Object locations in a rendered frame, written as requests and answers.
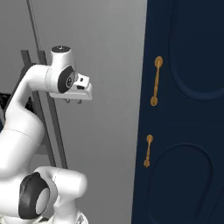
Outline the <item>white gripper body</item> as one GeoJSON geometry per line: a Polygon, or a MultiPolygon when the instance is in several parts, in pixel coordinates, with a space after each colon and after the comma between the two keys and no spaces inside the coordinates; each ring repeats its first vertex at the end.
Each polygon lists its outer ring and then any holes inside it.
{"type": "Polygon", "coordinates": [[[84,90],[77,89],[77,87],[73,85],[73,87],[70,88],[64,94],[50,93],[50,96],[56,99],[72,99],[72,100],[89,100],[90,101],[93,98],[92,84],[89,83],[84,90]]]}

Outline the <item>wide grey fridge door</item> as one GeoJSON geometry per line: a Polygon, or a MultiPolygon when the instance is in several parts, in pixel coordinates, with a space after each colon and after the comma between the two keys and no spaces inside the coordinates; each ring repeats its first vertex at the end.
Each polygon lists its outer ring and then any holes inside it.
{"type": "Polygon", "coordinates": [[[57,100],[67,166],[90,224],[131,224],[147,0],[31,0],[40,46],[69,46],[90,101],[57,100]]]}

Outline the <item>narrow grey fridge door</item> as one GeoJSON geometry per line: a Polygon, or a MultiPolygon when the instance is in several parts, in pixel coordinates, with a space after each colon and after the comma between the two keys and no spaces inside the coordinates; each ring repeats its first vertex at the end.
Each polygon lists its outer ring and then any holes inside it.
{"type": "MultiPolygon", "coordinates": [[[[34,20],[31,0],[0,0],[0,93],[11,94],[17,85],[24,61],[22,50],[28,50],[34,63],[45,64],[46,56],[40,48],[38,28],[34,20]]],[[[43,91],[33,92],[34,108],[45,125],[44,143],[38,148],[35,163],[55,166],[53,147],[49,137],[52,120],[48,100],[43,91]]]]}

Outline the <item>tall navy cupboard door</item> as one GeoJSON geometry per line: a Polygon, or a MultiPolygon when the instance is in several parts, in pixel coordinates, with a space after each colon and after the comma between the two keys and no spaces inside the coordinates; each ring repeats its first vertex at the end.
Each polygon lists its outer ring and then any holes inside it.
{"type": "Polygon", "coordinates": [[[224,126],[224,0],[148,0],[140,115],[224,126]],[[157,106],[151,106],[157,56],[157,106]]]}

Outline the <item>short navy cupboard door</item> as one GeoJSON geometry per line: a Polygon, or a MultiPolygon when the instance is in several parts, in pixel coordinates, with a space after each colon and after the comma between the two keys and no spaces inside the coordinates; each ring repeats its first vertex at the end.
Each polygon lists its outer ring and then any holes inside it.
{"type": "Polygon", "coordinates": [[[224,129],[139,123],[131,224],[224,224],[224,129]]]}

